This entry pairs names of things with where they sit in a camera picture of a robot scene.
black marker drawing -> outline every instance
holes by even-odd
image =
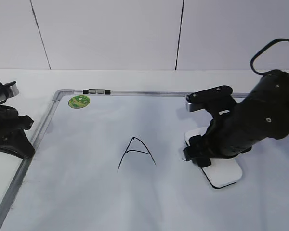
[[[138,151],[138,150],[128,150],[128,148],[129,148],[130,145],[131,145],[131,142],[132,142],[134,139],[140,141],[140,143],[143,144],[143,146],[147,149],[148,152],[143,152],[143,151]],[[126,153],[129,153],[129,152],[137,152],[137,153],[148,154],[148,155],[150,155],[150,157],[152,158],[154,164],[156,165],[156,162],[155,162],[155,160],[154,160],[152,154],[150,153],[149,149],[148,149],[147,146],[144,144],[144,142],[142,142],[142,141],[141,141],[139,138],[137,138],[137,137],[132,137],[132,138],[131,138],[131,141],[130,141],[130,143],[129,143],[129,145],[128,145],[127,148],[125,149],[125,152],[124,152],[124,154],[123,154],[123,156],[122,156],[122,158],[121,158],[121,160],[120,160],[120,163],[119,163],[119,166],[118,166],[118,170],[117,170],[117,172],[119,172],[119,168],[120,168],[120,166],[121,166],[121,163],[122,163],[122,160],[123,160],[125,154],[126,154]]]

black cable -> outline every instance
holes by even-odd
[[[269,42],[265,47],[263,47],[260,51],[258,51],[254,57],[252,57],[252,59],[250,60],[250,67],[253,70],[253,72],[255,72],[258,75],[267,75],[270,74],[272,71],[267,71],[267,72],[258,72],[255,70],[254,68],[254,61],[255,59],[257,59],[261,54],[263,54],[267,49],[269,49],[270,47],[272,47],[274,44],[279,43],[279,42],[289,42],[289,39],[287,38],[278,38],[278,39],[274,39],[273,41]]]

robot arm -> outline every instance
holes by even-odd
[[[220,86],[188,95],[190,112],[206,109],[213,117],[206,133],[189,139],[186,160],[199,167],[210,166],[210,159],[230,159],[248,152],[266,137],[282,139],[289,134],[289,73],[273,70],[259,73],[254,60],[272,45],[289,39],[275,39],[251,60],[252,70],[263,75],[260,82],[240,103],[231,97],[229,86]]]

aluminum whiteboard frame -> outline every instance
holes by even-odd
[[[163,96],[163,97],[185,97],[193,92],[157,92],[157,91],[111,91],[110,95],[104,95],[107,97],[111,96]],[[83,94],[82,90],[73,90],[73,89],[61,89],[58,90],[50,103],[49,108],[44,114],[38,128],[36,129],[33,137],[31,138],[31,143],[35,150],[38,149],[40,142],[43,139],[43,136],[46,132],[46,129],[57,109],[57,106],[60,103],[60,100],[63,96],[66,95],[80,95]],[[102,94],[88,94],[90,96],[103,96]],[[233,93],[232,97],[234,98],[245,98],[248,93]],[[0,229],[4,223],[4,220],[17,196],[17,193],[22,185],[23,179],[27,173],[27,170],[30,166],[32,159],[23,159],[21,164],[18,167],[17,172],[15,173],[11,184],[8,190],[5,193],[5,196],[0,204]]]

silver hinge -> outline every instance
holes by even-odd
[[[105,89],[88,89],[88,90],[83,90],[83,94],[96,94],[96,95],[110,95],[110,90],[105,90]]]

